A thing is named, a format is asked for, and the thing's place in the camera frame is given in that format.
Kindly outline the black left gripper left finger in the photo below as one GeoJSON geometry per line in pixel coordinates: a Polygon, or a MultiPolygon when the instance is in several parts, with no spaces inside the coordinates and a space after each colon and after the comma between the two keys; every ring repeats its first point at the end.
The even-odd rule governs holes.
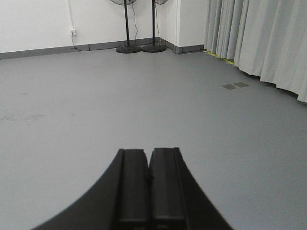
{"type": "Polygon", "coordinates": [[[141,149],[120,149],[95,184],[38,230],[135,230],[149,222],[148,164],[141,149]]]}

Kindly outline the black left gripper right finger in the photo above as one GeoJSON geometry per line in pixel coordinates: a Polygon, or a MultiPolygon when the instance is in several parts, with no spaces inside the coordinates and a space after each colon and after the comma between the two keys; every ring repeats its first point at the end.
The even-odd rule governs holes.
{"type": "Polygon", "coordinates": [[[194,179],[179,148],[155,148],[149,169],[152,229],[232,229],[194,179]]]}

